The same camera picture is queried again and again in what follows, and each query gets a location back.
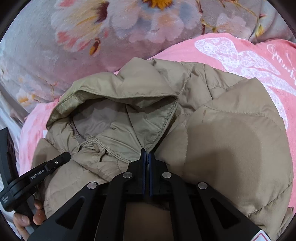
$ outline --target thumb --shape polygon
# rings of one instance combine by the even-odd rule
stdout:
[[[30,219],[25,215],[15,213],[13,217],[18,223],[18,225],[21,225],[23,227],[29,226],[31,224]]]
[[[25,227],[31,224],[30,219],[25,215],[15,213],[13,215],[13,223],[15,224],[15,227],[17,228],[20,235],[24,238],[24,240],[27,240],[29,237],[29,233],[27,232]]]

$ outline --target yellow flower center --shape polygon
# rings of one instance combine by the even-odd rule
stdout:
[[[148,2],[150,7],[158,7],[162,11],[173,4],[173,0],[142,0],[143,2]]]
[[[18,100],[18,102],[19,102],[20,104],[22,104],[22,103],[25,103],[25,102],[29,101],[29,99],[28,99],[28,97],[27,97],[27,96],[22,96],[22,97],[19,97],[17,100]]]

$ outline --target pink blanket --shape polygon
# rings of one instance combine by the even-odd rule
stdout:
[[[246,78],[258,78],[283,118],[296,169],[296,45],[276,39],[253,45],[230,34],[206,34],[171,46],[154,58],[200,62]],[[20,138],[21,174],[31,168],[34,150],[46,133],[45,124],[57,102],[38,104]],[[296,206],[296,180],[290,206]]]

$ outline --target bed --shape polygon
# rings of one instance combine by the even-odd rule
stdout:
[[[270,0],[277,11],[265,0],[184,0],[179,5],[172,5],[172,1],[166,5],[161,1],[135,5],[135,1],[126,0],[122,6],[114,2],[5,2],[0,25],[0,129],[9,127],[16,153],[28,114],[38,104],[51,104],[50,110],[76,79],[117,71],[132,57],[148,59],[207,33],[231,33],[254,44],[272,38],[295,42],[296,3],[288,0]],[[93,11],[92,16],[84,16],[86,10]],[[123,23],[116,15],[124,16],[126,21]],[[163,19],[174,24],[169,28]],[[28,138],[26,130],[22,139]],[[46,134],[44,131],[38,129],[37,140]],[[19,162],[20,173],[29,165]],[[11,221],[11,214],[5,217]]]

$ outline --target finger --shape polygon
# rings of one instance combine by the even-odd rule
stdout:
[[[34,206],[36,209],[41,210],[43,208],[43,204],[38,199],[35,199]]]
[[[36,225],[41,225],[45,220],[46,220],[46,216],[45,216],[44,209],[37,210],[33,217],[34,223]]]
[[[13,223],[15,224],[15,227],[17,228],[23,239],[27,241],[29,238],[29,233],[27,232],[25,227],[30,225],[30,219],[25,215],[14,213]]]

